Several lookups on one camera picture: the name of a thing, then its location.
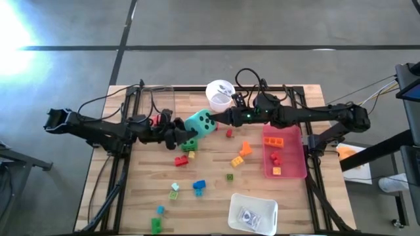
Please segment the yellow lego brick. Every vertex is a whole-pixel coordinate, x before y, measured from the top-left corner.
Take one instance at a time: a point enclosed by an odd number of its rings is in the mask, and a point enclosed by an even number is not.
[[[273,175],[281,175],[282,170],[280,167],[273,167]]]
[[[191,159],[194,159],[194,158],[196,158],[196,153],[195,153],[195,152],[193,152],[193,151],[190,151],[190,152],[188,153],[188,157],[189,157],[189,158],[191,158]]]
[[[241,164],[243,162],[243,159],[242,159],[242,157],[241,156],[239,156],[239,157],[236,157],[235,159],[233,159],[231,162],[230,162],[230,164],[233,166],[233,167],[236,167],[236,166],[238,166],[239,164]]]

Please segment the white container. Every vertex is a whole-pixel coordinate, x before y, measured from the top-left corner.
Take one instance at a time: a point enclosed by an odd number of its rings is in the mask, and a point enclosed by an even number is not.
[[[234,86],[222,79],[209,83],[205,88],[205,95],[210,103],[210,108],[216,112],[225,111],[230,107],[231,95],[234,93]]]
[[[260,223],[255,231],[238,221],[238,214],[242,207],[261,216]],[[228,225],[232,229],[269,236],[275,235],[277,231],[277,211],[278,204],[275,200],[259,199],[234,193],[230,199]]]
[[[406,173],[381,178],[378,184],[385,193],[408,190]]]

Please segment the orange lego brick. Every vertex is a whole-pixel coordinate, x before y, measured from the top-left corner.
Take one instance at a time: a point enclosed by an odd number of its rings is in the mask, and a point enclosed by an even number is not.
[[[243,141],[242,144],[242,150],[239,152],[239,155],[241,155],[241,157],[245,157],[248,154],[252,153],[252,149],[251,146],[249,146],[249,143],[247,141]]]
[[[276,148],[283,148],[283,138],[264,137],[264,144]]]
[[[273,167],[273,175],[282,175],[282,170],[280,167]]]
[[[242,159],[242,157],[241,156],[239,156],[239,157],[236,157],[235,159],[233,159],[231,162],[230,162],[230,164],[233,166],[233,167],[237,167],[239,164],[241,164],[241,163],[243,163],[243,159]]]

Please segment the green lego brick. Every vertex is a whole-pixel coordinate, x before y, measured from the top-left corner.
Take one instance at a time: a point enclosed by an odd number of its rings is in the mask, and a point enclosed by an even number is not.
[[[177,199],[177,197],[178,197],[178,192],[176,192],[176,191],[171,191],[171,192],[169,193],[169,198],[170,198],[170,199],[172,199],[172,200],[176,200],[176,199]]]
[[[162,232],[162,225],[160,218],[152,218],[152,235]]]
[[[233,174],[227,174],[227,175],[226,175],[226,179],[227,179],[228,181],[234,181],[234,175],[233,175]]]
[[[196,138],[191,138],[181,144],[182,151],[197,151],[198,142]]]

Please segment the blue lego brick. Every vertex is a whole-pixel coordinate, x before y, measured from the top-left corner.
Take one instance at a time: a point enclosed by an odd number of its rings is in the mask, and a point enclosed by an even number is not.
[[[203,190],[202,189],[196,189],[196,197],[202,197],[203,196]]]
[[[163,214],[164,211],[165,211],[165,207],[163,206],[158,206],[156,209],[156,213],[158,214]]]
[[[204,136],[210,134],[216,129],[216,122],[210,121],[208,109],[202,109],[201,111],[193,114],[187,120],[184,125],[186,130],[197,131],[198,134],[194,138],[204,138]]]
[[[192,184],[192,188],[194,189],[202,189],[205,187],[205,181],[204,180],[198,180],[197,182]]]

